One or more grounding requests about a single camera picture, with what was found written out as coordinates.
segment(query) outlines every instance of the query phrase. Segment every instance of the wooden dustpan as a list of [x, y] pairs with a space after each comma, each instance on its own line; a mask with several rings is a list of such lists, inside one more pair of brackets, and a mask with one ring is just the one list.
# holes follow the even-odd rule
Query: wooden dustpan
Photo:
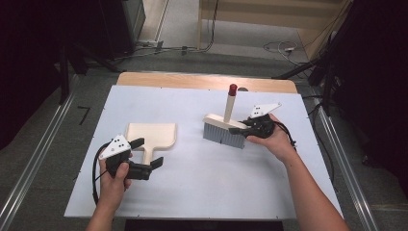
[[144, 150], [144, 165], [150, 165], [153, 151], [167, 149], [176, 142], [175, 123], [129, 123], [126, 131], [126, 140], [133, 141], [144, 138], [144, 145], [137, 150]]

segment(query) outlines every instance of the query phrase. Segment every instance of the black curtain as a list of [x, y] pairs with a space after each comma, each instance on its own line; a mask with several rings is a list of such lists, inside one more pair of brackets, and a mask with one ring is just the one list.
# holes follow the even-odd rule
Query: black curtain
[[60, 34], [63, 14], [46, 2], [2, 1], [0, 8], [0, 149], [5, 147], [60, 85]]
[[408, 194], [408, 4], [359, 0], [361, 12], [336, 56], [342, 85], [333, 95], [368, 138], [366, 154], [398, 177]]

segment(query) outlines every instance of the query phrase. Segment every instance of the white table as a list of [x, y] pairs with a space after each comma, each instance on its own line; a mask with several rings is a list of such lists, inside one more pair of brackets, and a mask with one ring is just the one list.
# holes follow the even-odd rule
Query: white table
[[[65, 216], [88, 218], [94, 210], [91, 165], [100, 145], [129, 122], [175, 122], [177, 141], [148, 181], [134, 181], [117, 217], [175, 219], [295, 218], [284, 166], [262, 146], [238, 149], [202, 139], [202, 117], [223, 114], [226, 90], [113, 86], [76, 181]], [[290, 129], [297, 150], [322, 191], [340, 210], [303, 101], [296, 93], [239, 92], [232, 118], [246, 118], [254, 104], [281, 102], [273, 113]], [[134, 162], [140, 162], [135, 152]]]

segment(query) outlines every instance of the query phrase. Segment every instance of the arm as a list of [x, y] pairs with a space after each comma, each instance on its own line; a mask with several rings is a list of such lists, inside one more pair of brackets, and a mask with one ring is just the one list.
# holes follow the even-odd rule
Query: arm
[[247, 139], [265, 146], [285, 165], [294, 209], [302, 230], [348, 230], [342, 216], [316, 184], [282, 129], [276, 126], [273, 134], [266, 139], [253, 136]]
[[[99, 161], [101, 174], [106, 170], [105, 160]], [[122, 163], [116, 172], [116, 176], [112, 177], [109, 173], [104, 173], [100, 178], [101, 195], [93, 216], [90, 219], [87, 230], [112, 230], [112, 220], [115, 216], [115, 211], [119, 208], [123, 194], [126, 189], [129, 189], [132, 181], [125, 179], [129, 171], [129, 165]]]

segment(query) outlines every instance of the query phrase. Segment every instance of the gray bristles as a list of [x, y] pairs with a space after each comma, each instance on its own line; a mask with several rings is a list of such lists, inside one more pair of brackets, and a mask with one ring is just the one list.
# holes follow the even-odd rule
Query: gray bristles
[[242, 135], [232, 135], [228, 130], [204, 123], [204, 139], [221, 144], [243, 148], [245, 137]]

